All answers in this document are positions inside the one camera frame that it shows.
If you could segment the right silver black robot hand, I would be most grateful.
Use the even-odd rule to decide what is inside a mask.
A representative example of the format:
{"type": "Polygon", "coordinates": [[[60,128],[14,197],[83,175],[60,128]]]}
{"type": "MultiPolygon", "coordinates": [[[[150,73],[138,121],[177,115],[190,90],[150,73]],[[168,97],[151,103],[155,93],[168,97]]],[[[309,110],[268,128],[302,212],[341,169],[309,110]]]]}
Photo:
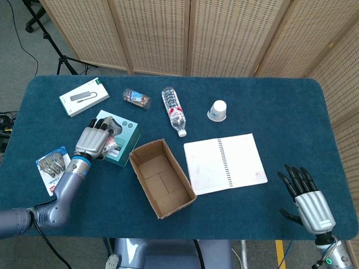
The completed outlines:
{"type": "Polygon", "coordinates": [[[287,191],[296,206],[299,215],[290,214],[281,208],[279,212],[287,220],[305,227],[314,235],[326,234],[336,225],[329,205],[310,173],[303,167],[295,168],[285,164],[289,176],[278,172],[278,177],[283,181],[287,191]]]}

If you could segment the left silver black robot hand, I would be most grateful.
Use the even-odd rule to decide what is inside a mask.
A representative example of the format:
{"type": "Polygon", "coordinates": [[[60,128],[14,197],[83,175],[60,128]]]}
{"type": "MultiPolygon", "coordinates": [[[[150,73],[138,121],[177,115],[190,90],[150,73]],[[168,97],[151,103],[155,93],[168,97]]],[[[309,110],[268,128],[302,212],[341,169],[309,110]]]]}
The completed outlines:
{"type": "Polygon", "coordinates": [[[104,160],[107,155],[103,151],[105,144],[116,131],[112,116],[101,119],[93,118],[83,130],[75,146],[74,155],[82,156],[90,162],[95,159],[104,160]]]}

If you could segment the small pink box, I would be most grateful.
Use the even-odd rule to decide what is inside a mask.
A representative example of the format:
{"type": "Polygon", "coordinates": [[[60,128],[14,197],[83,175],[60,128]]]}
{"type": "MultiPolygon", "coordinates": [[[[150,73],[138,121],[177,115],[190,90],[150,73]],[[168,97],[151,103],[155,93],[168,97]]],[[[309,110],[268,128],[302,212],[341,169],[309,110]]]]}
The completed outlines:
{"type": "Polygon", "coordinates": [[[114,138],[112,136],[109,136],[104,145],[103,152],[109,152],[117,147],[118,147],[118,145],[115,142],[114,138]]]}

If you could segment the teal product box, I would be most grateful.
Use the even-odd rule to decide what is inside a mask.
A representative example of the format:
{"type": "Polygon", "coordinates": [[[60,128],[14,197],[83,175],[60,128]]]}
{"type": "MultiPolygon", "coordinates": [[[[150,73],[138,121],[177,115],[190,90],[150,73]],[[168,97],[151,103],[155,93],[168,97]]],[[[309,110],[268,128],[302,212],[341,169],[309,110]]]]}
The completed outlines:
{"type": "Polygon", "coordinates": [[[141,130],[137,123],[105,110],[101,110],[97,118],[101,119],[108,116],[113,117],[113,122],[109,126],[115,130],[113,138],[117,146],[108,151],[105,160],[124,168],[130,152],[135,148],[141,136],[141,130]]]}

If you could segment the white USB hub box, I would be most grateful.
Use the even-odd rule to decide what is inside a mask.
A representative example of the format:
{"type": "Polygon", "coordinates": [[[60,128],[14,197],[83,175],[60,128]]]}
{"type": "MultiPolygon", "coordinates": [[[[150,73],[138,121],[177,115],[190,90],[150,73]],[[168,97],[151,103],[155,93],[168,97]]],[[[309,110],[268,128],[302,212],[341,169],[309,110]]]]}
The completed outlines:
{"type": "Polygon", "coordinates": [[[109,94],[98,77],[59,97],[71,118],[108,98],[109,94]]]}

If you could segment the blister pack with blue card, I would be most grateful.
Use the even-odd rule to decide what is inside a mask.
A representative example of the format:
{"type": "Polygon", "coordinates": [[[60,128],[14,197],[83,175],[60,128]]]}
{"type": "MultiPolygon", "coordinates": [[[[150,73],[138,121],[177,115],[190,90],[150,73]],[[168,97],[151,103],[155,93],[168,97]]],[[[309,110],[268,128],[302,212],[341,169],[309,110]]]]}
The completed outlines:
{"type": "Polygon", "coordinates": [[[49,196],[53,196],[54,189],[69,165],[70,160],[64,146],[37,159],[36,166],[49,196]]]}

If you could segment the open brown cardboard box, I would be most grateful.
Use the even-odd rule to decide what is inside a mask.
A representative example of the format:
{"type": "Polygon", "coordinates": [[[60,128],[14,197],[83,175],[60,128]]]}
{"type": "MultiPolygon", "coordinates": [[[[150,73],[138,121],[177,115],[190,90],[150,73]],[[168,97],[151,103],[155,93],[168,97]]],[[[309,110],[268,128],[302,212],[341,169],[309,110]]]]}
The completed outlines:
{"type": "Polygon", "coordinates": [[[135,148],[129,160],[158,219],[165,219],[197,198],[164,139],[135,148]]]}

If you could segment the open white spiral notebook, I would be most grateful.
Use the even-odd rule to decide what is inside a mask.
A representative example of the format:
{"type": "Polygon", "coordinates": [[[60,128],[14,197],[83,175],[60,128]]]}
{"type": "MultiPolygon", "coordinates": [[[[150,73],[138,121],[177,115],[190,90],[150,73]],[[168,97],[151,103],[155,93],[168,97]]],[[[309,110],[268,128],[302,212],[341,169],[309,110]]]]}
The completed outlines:
{"type": "Polygon", "coordinates": [[[267,183],[253,134],[184,144],[196,195],[267,183]]]}

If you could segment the dark blue table mat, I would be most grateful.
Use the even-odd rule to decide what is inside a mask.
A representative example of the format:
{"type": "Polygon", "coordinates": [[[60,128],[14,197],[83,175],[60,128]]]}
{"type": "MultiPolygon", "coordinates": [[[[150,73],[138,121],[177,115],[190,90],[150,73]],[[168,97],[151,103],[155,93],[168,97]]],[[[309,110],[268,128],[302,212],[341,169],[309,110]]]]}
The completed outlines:
{"type": "MultiPolygon", "coordinates": [[[[0,210],[49,201],[36,160],[60,146],[73,154],[83,129],[101,110],[138,123],[139,145],[164,139],[182,169],[187,168],[185,143],[251,133],[228,132],[228,128],[233,127],[229,120],[231,106],[219,94],[205,97],[201,92],[198,100],[191,98],[190,108],[194,112],[186,115],[177,90],[177,77],[165,76],[161,81],[160,76],[102,76],[100,80],[109,98],[72,118],[67,116],[59,97],[90,81],[89,76],[38,76],[29,82],[0,165],[0,210]],[[184,137],[178,136],[169,121],[162,100],[165,87],[173,87],[178,96],[186,118],[184,137]],[[143,109],[123,100],[126,88],[152,98],[150,108],[143,109]],[[222,122],[213,122],[207,116],[216,100],[227,104],[227,117],[222,122]]],[[[321,180],[305,164],[285,162],[277,173],[285,171],[285,164],[309,171],[335,218],[334,234],[343,240],[354,238],[358,221],[348,184],[347,188],[337,187],[326,179],[321,180]]],[[[265,205],[265,184],[200,195],[191,205],[159,220],[131,165],[121,168],[95,160],[76,193],[67,223],[45,233],[98,238],[311,239],[304,227],[286,220],[279,212],[280,208],[292,214],[297,212],[284,184],[284,200],[278,208],[284,220],[278,225],[276,235],[261,236],[261,218],[250,209],[254,203],[260,207],[265,205]]]]}

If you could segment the metal table leg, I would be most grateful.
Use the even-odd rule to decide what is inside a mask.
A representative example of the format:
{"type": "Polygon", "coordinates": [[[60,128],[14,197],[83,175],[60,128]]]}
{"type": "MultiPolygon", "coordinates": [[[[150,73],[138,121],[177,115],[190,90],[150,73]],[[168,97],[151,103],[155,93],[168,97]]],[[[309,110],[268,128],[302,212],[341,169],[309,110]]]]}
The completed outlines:
{"type": "Polygon", "coordinates": [[[248,269],[246,241],[241,240],[241,265],[242,269],[248,269]]]}

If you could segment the black tripod stand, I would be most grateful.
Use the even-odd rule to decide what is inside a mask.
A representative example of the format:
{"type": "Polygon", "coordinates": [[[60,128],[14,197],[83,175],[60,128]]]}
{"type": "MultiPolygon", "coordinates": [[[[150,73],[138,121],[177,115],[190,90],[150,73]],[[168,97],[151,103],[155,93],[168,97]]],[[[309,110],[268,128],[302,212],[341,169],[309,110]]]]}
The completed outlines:
{"type": "MultiPolygon", "coordinates": [[[[34,3],[40,3],[39,0],[22,0],[23,4],[26,6],[27,10],[31,13],[31,15],[34,15],[34,10],[31,7],[31,2],[34,3]]],[[[42,24],[40,19],[36,19],[37,20],[37,24],[39,25],[40,29],[43,32],[43,39],[48,40],[51,44],[51,46],[53,47],[53,49],[56,51],[56,53],[58,54],[59,58],[58,58],[58,67],[57,67],[57,75],[59,75],[60,70],[61,70],[61,66],[64,64],[67,69],[69,70],[69,72],[72,75],[79,75],[79,73],[73,68],[73,66],[70,64],[70,61],[73,62],[77,62],[77,63],[81,63],[85,65],[85,70],[81,73],[81,75],[87,75],[89,68],[94,67],[94,68],[98,68],[98,66],[94,65],[94,64],[90,64],[88,62],[84,62],[84,61],[80,61],[78,59],[74,59],[71,57],[66,56],[65,54],[63,54],[59,47],[57,47],[57,45],[55,44],[54,40],[52,39],[50,33],[46,30],[46,28],[44,27],[44,25],[42,24]]]]}

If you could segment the clear plastic water bottle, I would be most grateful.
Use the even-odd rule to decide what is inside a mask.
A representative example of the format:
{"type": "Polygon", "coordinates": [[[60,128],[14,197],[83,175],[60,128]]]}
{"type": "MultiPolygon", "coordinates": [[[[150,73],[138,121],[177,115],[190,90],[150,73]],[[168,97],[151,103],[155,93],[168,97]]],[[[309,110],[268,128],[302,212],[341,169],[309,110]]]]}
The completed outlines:
{"type": "Polygon", "coordinates": [[[165,87],[162,90],[162,100],[167,111],[171,126],[177,131],[179,137],[186,136],[186,118],[175,89],[173,87],[165,87]]]}

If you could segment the white paper cup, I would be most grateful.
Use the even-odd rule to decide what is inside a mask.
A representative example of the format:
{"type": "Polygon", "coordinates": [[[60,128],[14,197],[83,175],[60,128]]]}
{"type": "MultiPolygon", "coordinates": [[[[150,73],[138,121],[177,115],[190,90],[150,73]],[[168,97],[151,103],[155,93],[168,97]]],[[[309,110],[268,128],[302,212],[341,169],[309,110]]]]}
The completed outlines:
{"type": "Polygon", "coordinates": [[[216,100],[209,111],[207,116],[213,122],[222,122],[227,117],[227,104],[223,100],[216,100]]]}

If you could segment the black office chair base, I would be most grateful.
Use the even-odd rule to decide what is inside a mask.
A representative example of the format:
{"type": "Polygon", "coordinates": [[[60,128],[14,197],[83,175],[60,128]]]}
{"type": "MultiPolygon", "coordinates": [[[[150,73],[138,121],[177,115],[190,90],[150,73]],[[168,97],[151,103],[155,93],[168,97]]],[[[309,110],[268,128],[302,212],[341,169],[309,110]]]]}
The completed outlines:
{"type": "Polygon", "coordinates": [[[34,15],[32,15],[32,18],[26,23],[25,30],[28,33],[32,33],[34,31],[33,24],[37,22],[36,19],[40,19],[43,15],[46,14],[46,11],[43,7],[40,7],[40,9],[37,12],[34,12],[34,15]]]}

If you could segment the woven wooden folding screen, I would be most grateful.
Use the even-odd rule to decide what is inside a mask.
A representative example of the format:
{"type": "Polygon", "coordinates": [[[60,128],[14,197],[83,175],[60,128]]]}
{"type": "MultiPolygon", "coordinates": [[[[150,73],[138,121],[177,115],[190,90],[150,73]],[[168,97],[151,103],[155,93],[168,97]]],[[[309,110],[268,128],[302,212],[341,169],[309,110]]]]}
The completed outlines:
{"type": "Polygon", "coordinates": [[[229,133],[251,132],[269,183],[254,203],[262,237],[276,235],[284,200],[277,171],[305,164],[347,188],[320,85],[306,77],[358,13],[359,0],[40,0],[75,56],[131,74],[177,76],[190,99],[229,102],[229,133]]]}

